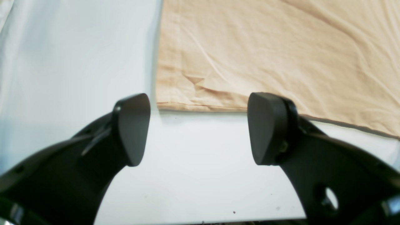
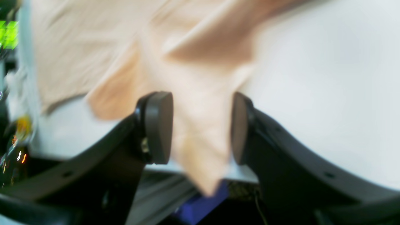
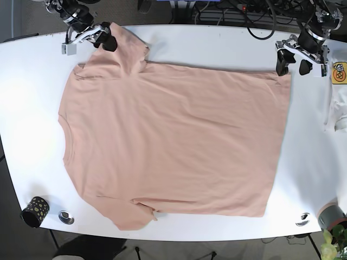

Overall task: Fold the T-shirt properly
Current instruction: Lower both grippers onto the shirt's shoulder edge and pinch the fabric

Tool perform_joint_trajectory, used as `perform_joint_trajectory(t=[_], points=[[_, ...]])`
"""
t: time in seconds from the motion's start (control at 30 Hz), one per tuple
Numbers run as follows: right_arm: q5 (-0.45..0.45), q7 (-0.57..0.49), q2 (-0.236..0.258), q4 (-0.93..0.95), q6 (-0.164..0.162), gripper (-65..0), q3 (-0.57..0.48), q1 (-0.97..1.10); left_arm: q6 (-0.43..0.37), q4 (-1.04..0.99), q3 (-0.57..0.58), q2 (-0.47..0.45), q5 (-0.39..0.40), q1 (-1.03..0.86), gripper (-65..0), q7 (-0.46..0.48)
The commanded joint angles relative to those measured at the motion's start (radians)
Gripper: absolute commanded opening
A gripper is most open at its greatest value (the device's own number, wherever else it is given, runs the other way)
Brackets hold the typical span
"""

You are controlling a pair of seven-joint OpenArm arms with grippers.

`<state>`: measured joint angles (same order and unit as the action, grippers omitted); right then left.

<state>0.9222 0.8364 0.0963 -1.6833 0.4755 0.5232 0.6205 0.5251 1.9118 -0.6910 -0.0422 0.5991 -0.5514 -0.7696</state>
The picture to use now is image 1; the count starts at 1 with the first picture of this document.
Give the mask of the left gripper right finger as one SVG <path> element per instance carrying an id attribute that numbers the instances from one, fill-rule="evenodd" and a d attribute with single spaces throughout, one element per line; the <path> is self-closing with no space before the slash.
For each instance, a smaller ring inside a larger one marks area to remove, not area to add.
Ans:
<path id="1" fill-rule="evenodd" d="M 247 120 L 257 165 L 279 166 L 309 225 L 398 225 L 399 172 L 300 116 L 293 101 L 250 94 Z"/>

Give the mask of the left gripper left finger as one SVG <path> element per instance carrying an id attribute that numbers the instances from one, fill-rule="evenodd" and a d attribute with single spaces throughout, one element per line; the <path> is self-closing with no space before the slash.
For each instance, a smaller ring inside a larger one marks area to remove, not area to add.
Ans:
<path id="1" fill-rule="evenodd" d="M 13 225 L 93 225 L 114 177 L 144 156 L 147 94 L 123 98 L 70 139 L 1 175 L 1 219 Z"/>

